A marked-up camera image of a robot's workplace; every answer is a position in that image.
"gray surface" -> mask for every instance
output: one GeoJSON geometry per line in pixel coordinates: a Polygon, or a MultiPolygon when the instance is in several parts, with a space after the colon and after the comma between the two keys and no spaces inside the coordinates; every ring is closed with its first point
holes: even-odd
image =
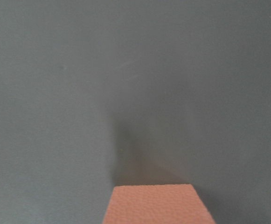
{"type": "Polygon", "coordinates": [[[178,182],[271,223],[271,1],[0,1],[0,224],[178,182]]]}

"foam block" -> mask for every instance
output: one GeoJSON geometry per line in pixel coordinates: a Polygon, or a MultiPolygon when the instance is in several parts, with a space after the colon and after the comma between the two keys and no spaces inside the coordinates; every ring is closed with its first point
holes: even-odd
{"type": "Polygon", "coordinates": [[[103,224],[215,224],[190,184],[115,187],[103,224]]]}

